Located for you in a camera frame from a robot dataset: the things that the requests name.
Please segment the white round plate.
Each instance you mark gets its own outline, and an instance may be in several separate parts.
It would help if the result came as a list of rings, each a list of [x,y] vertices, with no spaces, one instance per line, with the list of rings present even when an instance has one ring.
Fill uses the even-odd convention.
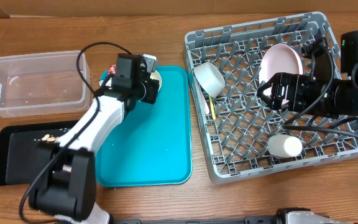
[[[291,73],[302,75],[303,67],[298,53],[286,44],[276,44],[266,51],[260,64],[259,83],[262,86],[269,81],[276,73]]]

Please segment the red snack wrapper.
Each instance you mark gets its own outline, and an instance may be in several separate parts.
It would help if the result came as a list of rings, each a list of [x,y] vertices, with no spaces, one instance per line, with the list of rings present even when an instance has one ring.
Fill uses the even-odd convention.
[[[108,67],[108,74],[115,74],[116,73],[116,64],[110,65]]]

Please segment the white plastic cup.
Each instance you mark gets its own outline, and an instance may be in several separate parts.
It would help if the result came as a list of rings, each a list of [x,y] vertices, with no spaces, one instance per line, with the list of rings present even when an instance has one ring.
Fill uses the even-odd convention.
[[[267,147],[270,155],[278,158],[296,157],[303,149],[298,138],[286,134],[276,134],[269,138]]]

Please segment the white plastic fork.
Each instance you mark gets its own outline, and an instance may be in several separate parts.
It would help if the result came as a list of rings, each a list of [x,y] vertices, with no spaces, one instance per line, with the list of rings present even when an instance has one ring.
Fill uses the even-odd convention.
[[[204,113],[205,114],[210,114],[209,106],[208,106],[208,104],[206,102],[206,99],[205,99],[204,94],[203,94],[202,91],[200,91],[200,95],[201,95],[201,102],[202,102],[202,105],[203,105],[203,108],[204,108],[203,109]]]

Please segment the grey bowl with peanuts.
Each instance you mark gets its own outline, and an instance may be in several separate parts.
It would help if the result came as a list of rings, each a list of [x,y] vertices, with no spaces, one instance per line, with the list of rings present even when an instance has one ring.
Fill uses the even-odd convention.
[[[226,83],[221,72],[211,62],[195,67],[194,74],[200,86],[212,98],[216,98],[225,88]]]

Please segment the yellow plastic utensil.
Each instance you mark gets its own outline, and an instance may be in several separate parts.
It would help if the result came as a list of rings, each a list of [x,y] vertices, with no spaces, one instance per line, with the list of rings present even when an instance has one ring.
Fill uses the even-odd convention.
[[[210,104],[210,108],[211,108],[212,119],[216,120],[216,112],[214,109],[214,102],[213,102],[213,98],[211,97],[211,95],[209,95],[209,104]]]

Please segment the cream bowl with peanuts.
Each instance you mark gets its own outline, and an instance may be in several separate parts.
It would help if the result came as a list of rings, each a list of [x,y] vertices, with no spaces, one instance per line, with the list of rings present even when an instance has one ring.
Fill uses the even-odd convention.
[[[159,72],[157,70],[155,72],[152,72],[150,74],[150,78],[158,81],[158,91],[160,91],[161,86],[162,86],[162,77],[159,74]]]

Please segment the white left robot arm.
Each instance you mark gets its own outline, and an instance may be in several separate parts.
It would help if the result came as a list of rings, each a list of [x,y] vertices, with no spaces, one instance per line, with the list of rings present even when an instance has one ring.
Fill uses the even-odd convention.
[[[157,65],[153,55],[118,55],[115,72],[100,81],[83,117],[55,142],[40,144],[37,162],[45,167],[24,195],[31,208],[61,223],[113,223],[96,203],[95,156],[137,102],[155,103],[160,80],[151,75]]]

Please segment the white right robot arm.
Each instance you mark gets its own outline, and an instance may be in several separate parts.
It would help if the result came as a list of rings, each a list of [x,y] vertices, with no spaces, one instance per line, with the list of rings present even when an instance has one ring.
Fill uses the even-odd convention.
[[[335,133],[358,139],[358,30],[341,36],[341,69],[347,80],[335,77],[335,64],[326,38],[301,48],[311,60],[309,75],[274,72],[257,94],[272,110],[284,100],[296,115],[286,121],[287,130]]]

